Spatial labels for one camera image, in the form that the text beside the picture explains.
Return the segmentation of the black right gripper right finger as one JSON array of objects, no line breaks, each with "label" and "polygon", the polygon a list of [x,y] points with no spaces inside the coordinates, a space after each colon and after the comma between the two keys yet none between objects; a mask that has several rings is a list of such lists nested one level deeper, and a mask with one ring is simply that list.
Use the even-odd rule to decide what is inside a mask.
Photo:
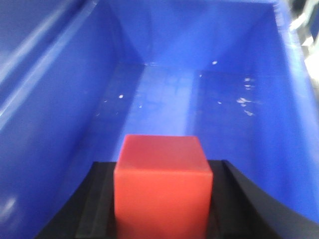
[{"label": "black right gripper right finger", "polygon": [[227,160],[213,171],[208,239],[317,239],[319,225],[289,209]]}]

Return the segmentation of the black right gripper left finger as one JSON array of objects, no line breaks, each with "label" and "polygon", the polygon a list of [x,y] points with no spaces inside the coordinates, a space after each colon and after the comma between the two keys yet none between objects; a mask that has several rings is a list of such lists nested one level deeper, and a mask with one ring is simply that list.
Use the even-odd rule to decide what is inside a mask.
[{"label": "black right gripper left finger", "polygon": [[115,162],[94,162],[87,176],[37,239],[115,239]]}]

